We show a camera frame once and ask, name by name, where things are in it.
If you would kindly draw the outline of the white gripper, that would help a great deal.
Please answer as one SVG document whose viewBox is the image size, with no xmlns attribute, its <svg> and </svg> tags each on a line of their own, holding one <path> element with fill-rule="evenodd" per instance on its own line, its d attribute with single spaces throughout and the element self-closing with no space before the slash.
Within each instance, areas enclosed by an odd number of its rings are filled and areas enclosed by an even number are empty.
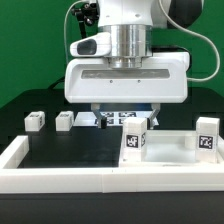
<svg viewBox="0 0 224 224">
<path fill-rule="evenodd" d="M 154 129 L 160 103 L 181 103 L 187 97 L 187 52 L 155 53 L 140 68 L 113 69 L 106 58 L 72 60 L 65 74 L 65 98 L 70 103 L 92 103 L 98 127 L 107 127 L 101 103 L 152 103 L 147 128 Z"/>
</svg>

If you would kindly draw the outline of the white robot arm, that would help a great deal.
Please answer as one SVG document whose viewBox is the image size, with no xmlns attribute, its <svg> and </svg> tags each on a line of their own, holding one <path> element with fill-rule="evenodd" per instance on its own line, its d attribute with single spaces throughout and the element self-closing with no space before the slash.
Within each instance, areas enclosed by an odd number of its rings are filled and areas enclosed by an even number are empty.
<svg viewBox="0 0 224 224">
<path fill-rule="evenodd" d="M 96 20 L 98 33 L 66 49 L 73 59 L 65 72 L 65 98 L 89 103 L 100 128 L 107 118 L 102 104 L 149 103 L 154 119 L 163 103 L 187 98 L 191 58 L 185 52 L 154 47 L 155 28 L 176 28 L 205 42 L 210 39 L 189 29 L 200 17 L 204 0 L 82 0 L 85 23 Z"/>
</svg>

